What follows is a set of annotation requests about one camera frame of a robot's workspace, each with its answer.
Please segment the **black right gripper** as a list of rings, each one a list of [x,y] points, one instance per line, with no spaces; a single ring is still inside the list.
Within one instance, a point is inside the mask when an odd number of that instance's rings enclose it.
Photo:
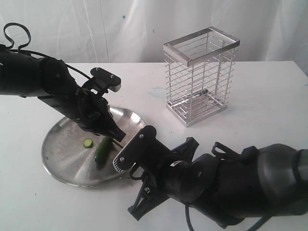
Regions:
[[[200,164],[192,161],[199,143],[193,137],[178,147],[147,149],[133,162],[144,169],[142,186],[128,212],[140,220],[168,200],[195,200],[200,195]]]

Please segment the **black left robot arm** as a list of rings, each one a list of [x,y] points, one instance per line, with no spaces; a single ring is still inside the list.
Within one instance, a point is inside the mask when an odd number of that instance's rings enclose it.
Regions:
[[[0,46],[1,95],[36,97],[82,130],[122,141],[126,134],[114,121],[103,97],[109,90],[119,91],[121,78],[100,67],[90,73],[92,76],[80,86],[64,61],[35,58]]]

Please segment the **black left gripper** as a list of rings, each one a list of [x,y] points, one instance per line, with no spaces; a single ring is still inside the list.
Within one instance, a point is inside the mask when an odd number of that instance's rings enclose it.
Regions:
[[[117,141],[126,136],[109,113],[108,101],[87,89],[66,89],[62,94],[62,114],[84,131]]]

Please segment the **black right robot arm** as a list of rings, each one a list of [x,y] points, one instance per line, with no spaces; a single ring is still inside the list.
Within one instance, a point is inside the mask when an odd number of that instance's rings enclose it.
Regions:
[[[271,217],[308,211],[308,152],[284,144],[247,147],[237,153],[216,142],[210,154],[194,159],[198,143],[188,138],[170,150],[163,144],[136,158],[142,187],[128,209],[135,219],[172,198],[194,208],[220,227],[258,218],[257,230]]]

